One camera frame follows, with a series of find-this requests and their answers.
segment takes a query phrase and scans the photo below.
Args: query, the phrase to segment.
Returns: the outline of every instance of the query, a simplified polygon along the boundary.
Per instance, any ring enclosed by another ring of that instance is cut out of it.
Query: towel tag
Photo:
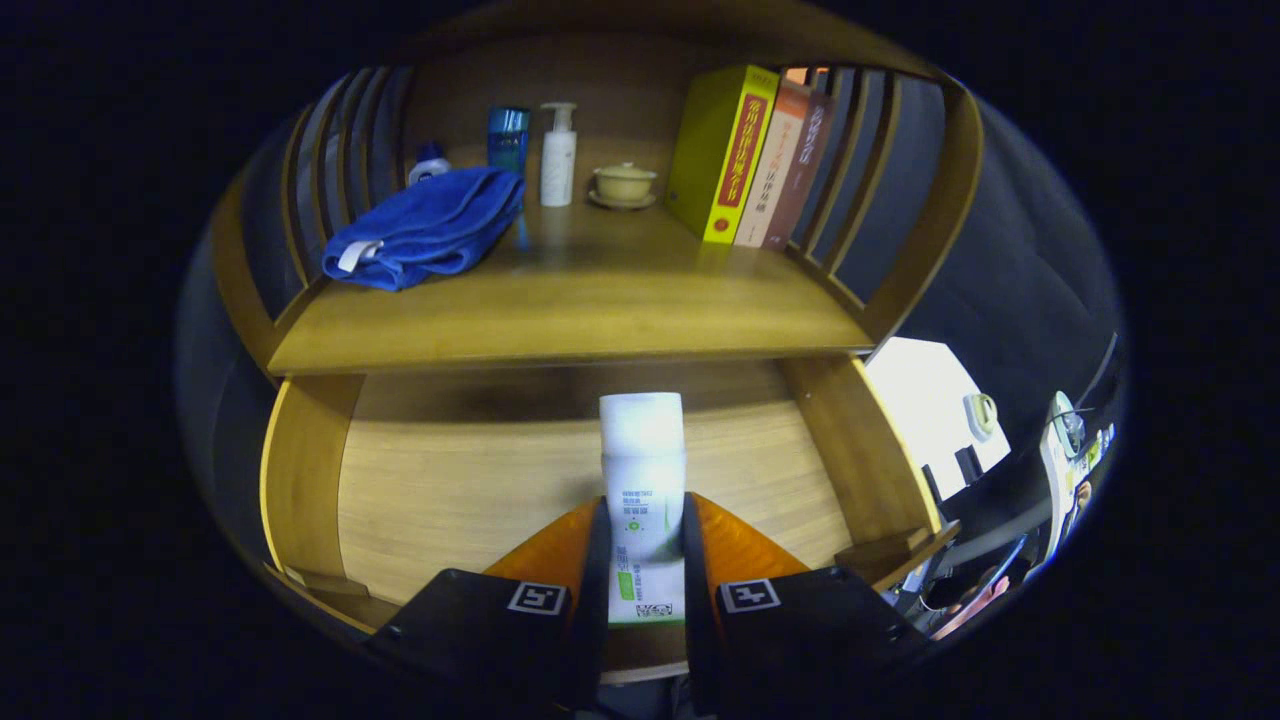
[[[362,240],[360,242],[352,242],[342,251],[342,258],[338,258],[338,269],[349,273],[356,269],[356,265],[361,260],[367,260],[372,258],[378,249],[383,246],[380,240]]]

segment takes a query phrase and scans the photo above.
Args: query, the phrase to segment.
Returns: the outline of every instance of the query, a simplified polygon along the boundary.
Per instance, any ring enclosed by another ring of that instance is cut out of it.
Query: wooden panel
[[[983,131],[978,102],[959,85],[942,88],[946,128],[938,169],[920,218],[902,242],[893,269],[867,301],[861,325],[877,345],[891,337],[928,290],[955,243],[982,174]]]
[[[781,360],[822,455],[854,543],[941,529],[924,475],[910,459],[858,359]]]
[[[310,282],[307,266],[303,258],[306,251],[302,247],[302,217],[298,214],[298,156],[302,147],[302,132],[311,122],[311,113],[315,111],[315,102],[306,106],[302,114],[293,123],[293,132],[289,135],[289,143],[284,150],[283,176],[280,177],[280,211],[284,213],[282,224],[284,225],[284,242],[289,247],[289,256],[293,259],[293,269],[306,286]]]
[[[884,76],[884,101],[881,104],[879,123],[876,126],[876,138],[872,141],[870,155],[867,158],[867,169],[863,179],[858,184],[851,209],[846,209],[845,223],[840,228],[840,245],[837,245],[823,260],[822,269],[833,273],[845,255],[849,246],[858,236],[858,228],[863,225],[867,209],[872,205],[876,188],[879,186],[884,167],[888,165],[888,155],[893,149],[893,136],[897,133],[897,119],[902,111],[902,79],[893,73]]]
[[[822,231],[827,229],[831,215],[837,210],[836,199],[840,196],[840,188],[845,184],[845,178],[849,176],[849,165],[852,163],[854,155],[858,154],[858,136],[863,132],[863,118],[867,117],[867,99],[870,95],[870,83],[867,82],[867,72],[861,69],[855,73],[854,82],[858,83],[858,87],[854,88],[854,99],[849,109],[852,117],[849,118],[845,132],[835,138],[836,165],[827,174],[827,179],[822,187],[814,188],[819,192],[819,197],[822,197],[822,205],[818,215],[809,225],[809,232],[800,242],[800,247],[808,256],[813,255],[813,250],[818,245],[818,238],[822,237]]]
[[[855,544],[836,553],[836,565],[856,573],[876,592],[884,592],[960,534],[960,523],[952,520],[936,534],[928,533],[924,528],[909,534],[913,539],[914,536],[920,536],[919,542],[902,547],[900,537],[891,537],[884,539],[899,542],[891,542],[888,546],[881,544],[884,541]]]
[[[383,94],[387,92],[387,83],[390,81],[390,68],[378,68],[357,109],[360,115],[356,120],[358,123],[356,126],[357,137],[352,140],[356,151],[357,174],[360,177],[360,183],[353,191],[355,197],[358,199],[355,201],[356,217],[364,215],[374,206],[372,181],[370,179],[370,165],[372,164],[370,158],[374,154],[374,120],[378,118],[378,108],[383,102]]]
[[[562,33],[435,58],[419,67],[401,154],[434,140],[454,167],[485,165],[489,109],[530,108],[526,204],[538,205],[543,137],[552,124],[539,105],[566,100],[577,104],[573,202],[588,201],[595,168],[623,161],[657,172],[653,192],[660,197],[689,82],[698,72],[728,64],[723,60],[667,37]]]
[[[329,192],[332,192],[332,190],[325,182],[325,176],[328,176],[326,164],[329,159],[329,132],[333,128],[334,115],[337,115],[338,110],[346,104],[347,88],[356,78],[356,74],[357,73],[347,73],[338,83],[338,90],[333,92],[333,99],[328,105],[325,105],[324,111],[320,114],[320,123],[316,127],[315,145],[311,149],[311,206],[316,217],[316,232],[320,233],[321,247],[329,242],[329,238],[332,238],[334,233],[333,218],[329,217]],[[320,263],[315,261],[315,265],[319,272]]]
[[[689,673],[685,625],[609,628],[600,684],[636,683]]]
[[[603,495],[598,397],[684,396],[689,489],[801,562],[851,542],[804,418],[772,363],[370,375],[342,456],[346,577],[407,602],[439,570],[481,571]]]
[[[701,243],[660,208],[525,211],[474,270],[392,293],[333,283],[269,364],[279,374],[477,363],[869,350],[776,252]]]
[[[795,0],[749,4],[735,0],[652,0],[632,5],[591,0],[494,3],[419,35],[394,56],[411,63],[447,56],[498,38],[550,32],[650,33],[741,49],[749,51],[754,61],[765,65],[810,65],[827,64],[820,60],[838,60],[933,79],[946,77],[893,42],[827,10]],[[646,53],[641,56],[648,61],[654,55]]]
[[[338,477],[364,378],[284,382],[266,427],[262,530],[276,569],[347,578],[338,544]]]
[[[398,605],[378,600],[376,597],[352,594],[343,596],[324,591],[310,592],[268,564],[262,564],[262,569],[271,578],[284,585],[287,591],[293,592],[305,602],[367,635],[376,633],[378,628],[385,625],[387,621],[394,618],[396,612],[399,611]]]
[[[274,384],[276,380],[266,372],[268,360],[275,352],[283,333],[266,313],[262,297],[253,284],[253,275],[244,254],[244,227],[241,224],[241,200],[244,192],[244,178],[248,167],[227,186],[223,197],[214,206],[209,218],[209,233],[214,251],[214,275],[218,281],[218,293],[227,307],[227,316],[248,350],[253,363]]]
[[[375,70],[366,68],[356,76],[356,81],[347,90],[347,99],[343,102],[338,117],[342,120],[338,140],[338,158],[334,163],[337,184],[333,187],[334,200],[338,201],[338,217],[334,218],[334,229],[340,231],[356,219],[356,211],[351,201],[351,145],[357,135],[356,127],[360,124],[360,105],[365,97],[365,91],[372,81]]]
[[[311,592],[332,592],[337,594],[360,594],[369,596],[369,588],[347,578],[338,578],[334,575],[321,575],[320,573],[310,573],[307,570],[296,570],[285,565],[284,574],[294,583],[307,588]]]

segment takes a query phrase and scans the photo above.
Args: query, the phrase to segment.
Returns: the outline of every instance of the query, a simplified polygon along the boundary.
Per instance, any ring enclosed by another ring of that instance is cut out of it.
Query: white lotion bottle
[[[685,423],[680,393],[600,397],[600,441],[612,528],[609,623],[685,615]]]
[[[539,201],[543,208],[564,208],[573,200],[573,161],[577,133],[570,129],[573,102],[543,102],[543,110],[556,113],[552,129],[543,138],[543,170]]]

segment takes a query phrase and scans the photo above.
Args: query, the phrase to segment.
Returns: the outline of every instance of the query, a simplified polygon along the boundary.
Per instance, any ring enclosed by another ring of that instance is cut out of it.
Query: cable
[[[1115,331],[1112,331],[1111,342],[1107,343],[1107,351],[1102,354],[1102,363],[1098,364],[1098,370],[1093,373],[1093,379],[1091,379],[1089,384],[1085,386],[1084,392],[1080,393],[1080,397],[1075,398],[1076,405],[1084,402],[1084,398],[1088,397],[1091,392],[1093,392],[1094,386],[1097,386],[1098,380],[1102,379],[1102,373],[1103,370],[1107,369],[1107,365],[1111,364],[1111,354],[1115,352],[1116,341],[1119,340],[1120,336]]]
[[[1047,428],[1047,427],[1052,425],[1053,420],[1057,420],[1059,418],[1062,418],[1062,416],[1066,416],[1066,415],[1074,415],[1076,413],[1093,413],[1094,410],[1097,410],[1097,407],[1076,407],[1075,410],[1064,410],[1064,411],[1059,413],[1057,415],[1053,415],[1052,418],[1050,418],[1048,421],[1044,423],[1041,428],[1043,429],[1043,428]]]

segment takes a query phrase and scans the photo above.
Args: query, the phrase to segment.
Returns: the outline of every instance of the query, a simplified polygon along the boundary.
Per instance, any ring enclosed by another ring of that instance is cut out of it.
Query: shelf board
[[[700,242],[663,208],[618,213],[526,196],[468,273],[398,293],[332,282],[274,374],[644,357],[782,357],[873,343],[782,254]]]

